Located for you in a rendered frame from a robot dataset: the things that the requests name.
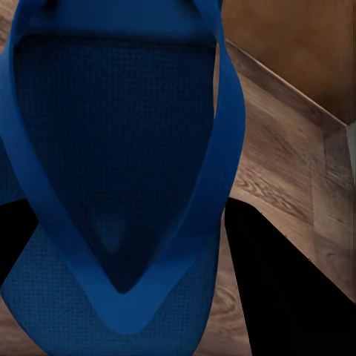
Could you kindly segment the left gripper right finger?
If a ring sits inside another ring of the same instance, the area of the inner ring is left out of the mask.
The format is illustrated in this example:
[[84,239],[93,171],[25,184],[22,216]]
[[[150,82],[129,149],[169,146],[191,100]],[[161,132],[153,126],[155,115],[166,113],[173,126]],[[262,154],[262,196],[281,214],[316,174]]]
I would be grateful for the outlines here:
[[225,229],[252,356],[356,356],[356,305],[254,206]]

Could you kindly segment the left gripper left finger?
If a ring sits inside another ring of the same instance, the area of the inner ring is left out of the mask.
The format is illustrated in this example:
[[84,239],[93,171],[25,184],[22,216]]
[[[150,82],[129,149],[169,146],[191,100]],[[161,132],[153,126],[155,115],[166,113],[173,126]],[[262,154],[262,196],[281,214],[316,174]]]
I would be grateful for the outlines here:
[[27,198],[0,205],[0,286],[38,224]]

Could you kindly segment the sandal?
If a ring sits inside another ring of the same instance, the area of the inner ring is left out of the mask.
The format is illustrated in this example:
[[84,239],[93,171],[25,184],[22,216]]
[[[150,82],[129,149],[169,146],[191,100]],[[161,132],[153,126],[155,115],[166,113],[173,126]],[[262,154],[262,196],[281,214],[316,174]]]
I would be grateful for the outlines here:
[[222,5],[19,0],[0,205],[27,198],[39,224],[0,295],[50,356],[192,356],[202,339],[245,135]]

